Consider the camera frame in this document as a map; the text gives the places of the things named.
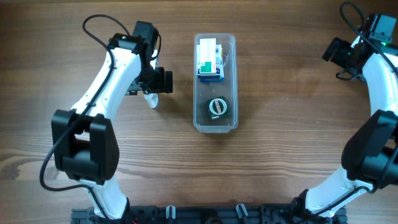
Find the white spray bottle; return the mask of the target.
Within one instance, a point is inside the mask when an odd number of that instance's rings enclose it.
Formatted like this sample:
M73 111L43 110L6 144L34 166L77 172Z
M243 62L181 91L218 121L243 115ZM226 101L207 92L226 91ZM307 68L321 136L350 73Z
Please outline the white spray bottle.
M159 102L159 97L157 93L145 94L144 99L151 109L155 109Z

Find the white green medicine box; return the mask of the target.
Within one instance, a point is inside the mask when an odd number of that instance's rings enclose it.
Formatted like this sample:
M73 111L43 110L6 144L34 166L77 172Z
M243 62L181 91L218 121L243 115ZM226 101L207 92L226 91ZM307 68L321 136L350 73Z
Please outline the white green medicine box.
M216 39L200 39L200 75L216 73Z

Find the green Zam-Buk tin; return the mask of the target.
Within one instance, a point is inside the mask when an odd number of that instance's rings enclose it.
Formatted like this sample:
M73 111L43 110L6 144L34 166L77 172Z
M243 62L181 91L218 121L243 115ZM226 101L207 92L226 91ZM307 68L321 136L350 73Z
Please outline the green Zam-Buk tin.
M230 105L224 96L212 98L206 102L206 109L211 120L230 117Z

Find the white blue Hansaplast box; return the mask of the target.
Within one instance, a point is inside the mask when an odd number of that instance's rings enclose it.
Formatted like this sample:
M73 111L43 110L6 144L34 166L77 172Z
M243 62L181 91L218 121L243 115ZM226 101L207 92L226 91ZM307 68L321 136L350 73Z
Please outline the white blue Hansaplast box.
M197 78L202 79L203 82L210 82L212 80L224 80L224 63L223 63L223 51L222 46L216 44L216 75L213 76L204 76L200 73L200 46L196 46L196 54L197 54Z

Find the blue yellow VapoDrops box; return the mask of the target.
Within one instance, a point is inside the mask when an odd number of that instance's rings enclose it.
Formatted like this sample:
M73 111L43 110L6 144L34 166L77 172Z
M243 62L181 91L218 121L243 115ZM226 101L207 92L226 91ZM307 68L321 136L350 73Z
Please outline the blue yellow VapoDrops box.
M200 82L202 83L213 83L213 82L223 82L224 77L219 78L200 78Z

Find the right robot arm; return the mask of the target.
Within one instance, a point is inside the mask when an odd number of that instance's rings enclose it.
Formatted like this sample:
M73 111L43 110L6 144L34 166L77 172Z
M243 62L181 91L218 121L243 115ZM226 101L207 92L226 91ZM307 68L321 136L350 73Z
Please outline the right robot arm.
M397 184L397 47L392 33L397 19L386 14L361 18L354 42L334 38L323 60L343 68L338 79L366 82L371 117L349 139L341 166L320 185L304 190L285 208L274 211L290 223L343 223L344 207L362 194Z

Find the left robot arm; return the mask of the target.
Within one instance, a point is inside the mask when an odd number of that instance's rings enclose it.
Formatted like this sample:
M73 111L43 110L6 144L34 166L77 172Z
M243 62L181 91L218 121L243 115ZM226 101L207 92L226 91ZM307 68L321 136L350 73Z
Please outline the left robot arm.
M72 223L137 223L115 172L119 147L113 129L125 95L142 91L150 108L160 93L173 91L173 74L157 66L161 36L149 22L138 21L132 33L116 33L107 44L104 64L82 98L68 111L57 110L51 121L53 147L40 169L43 188L51 158L58 170L78 181L93 204L72 211Z

